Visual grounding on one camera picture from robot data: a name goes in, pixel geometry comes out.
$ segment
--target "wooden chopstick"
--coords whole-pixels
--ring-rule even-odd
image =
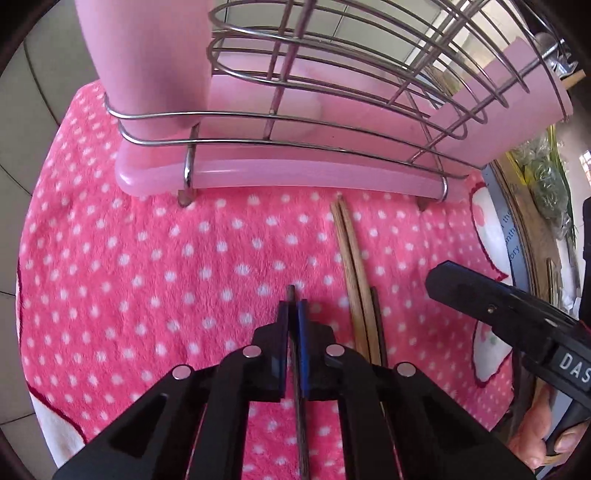
[[[349,247],[351,256],[353,257],[353,265],[355,266],[355,273],[359,285],[359,294],[361,297],[361,305],[363,308],[363,319],[365,321],[365,331],[368,339],[369,360],[374,365],[381,365],[378,327],[376,324],[374,303],[372,301],[371,292],[369,291],[369,283],[367,275],[365,274],[365,267],[363,266],[363,259],[361,258],[361,251],[359,250],[359,243],[355,236],[355,229],[351,221],[351,215],[345,201],[340,197],[338,201],[340,211],[345,222],[345,229],[347,238],[349,240]]]
[[[359,294],[359,285],[351,249],[349,246],[349,238],[347,236],[347,229],[343,214],[338,202],[330,204],[330,211],[335,220],[336,235],[339,241],[340,256],[343,260],[345,268],[345,284],[347,286],[347,295],[349,297],[349,309],[351,312],[351,320],[353,322],[353,336],[355,337],[355,349],[363,355],[366,360],[370,360],[368,337],[365,329],[365,321],[363,319],[363,306],[361,303],[361,296]]]

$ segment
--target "white polka dot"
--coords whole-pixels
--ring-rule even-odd
[[[259,200],[259,197],[257,197],[256,195],[249,195],[246,203],[251,206],[256,206],[260,205],[261,201]]]
[[[199,224],[199,231],[201,233],[209,232],[209,222],[201,222]]]
[[[220,293],[220,298],[222,299],[222,301],[230,301],[232,297],[233,293],[232,290],[230,290],[229,288],[224,288]]]
[[[243,325],[250,325],[252,323],[252,315],[250,313],[241,313],[238,320]]]
[[[181,328],[180,324],[178,323],[178,321],[176,320],[169,320],[168,323],[166,324],[166,328],[168,329],[169,332],[178,332]]]
[[[119,262],[119,265],[121,267],[124,267],[124,266],[128,265],[129,264],[129,255],[128,254],[122,254],[122,255],[120,255],[118,262]]]
[[[256,293],[260,297],[266,297],[267,295],[269,295],[271,293],[271,287],[269,285],[266,285],[266,284],[260,285],[257,288]]]
[[[173,282],[177,279],[177,274],[173,271],[168,270],[164,273],[164,279],[169,283]]]
[[[156,344],[155,351],[156,351],[156,355],[158,355],[158,356],[164,356],[168,353],[168,350],[166,349],[166,347],[162,343]]]
[[[144,284],[144,279],[139,275],[136,275],[134,279],[131,281],[131,284],[134,288],[141,287]]]
[[[202,280],[210,279],[212,277],[212,269],[209,267],[202,268],[199,272],[199,277],[201,277]]]
[[[236,268],[234,269],[234,272],[236,272],[238,275],[241,275],[241,276],[248,275],[250,273],[250,271],[251,271],[251,268],[244,263],[237,265]]]
[[[203,328],[205,328],[206,330],[209,330],[214,327],[214,325],[216,324],[216,321],[215,321],[215,319],[208,317],[208,318],[204,319],[201,322],[201,324],[203,325]]]
[[[184,257],[191,257],[193,255],[193,246],[191,244],[187,244],[183,247],[183,256]]]

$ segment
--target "black handle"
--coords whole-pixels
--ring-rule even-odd
[[[546,453],[548,455],[556,455],[554,447],[560,436],[569,428],[572,428],[579,423],[583,423],[589,418],[589,410],[583,407],[579,402],[573,402],[569,405],[564,416],[560,419],[556,428],[552,431],[546,440]]]

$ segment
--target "chopsticks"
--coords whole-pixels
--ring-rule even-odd
[[[342,196],[330,205],[330,210],[335,220],[340,254],[345,267],[355,349],[369,362],[387,366],[377,291],[372,295],[369,288],[351,215]]]

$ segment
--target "human hand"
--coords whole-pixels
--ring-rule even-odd
[[[543,386],[540,395],[525,414],[517,434],[509,441],[509,449],[532,470],[542,466],[546,457],[546,444],[543,438],[550,432],[552,413],[550,411],[549,385]],[[566,430],[556,442],[554,450],[561,454],[556,465],[568,460],[579,444],[589,422],[581,423]]]

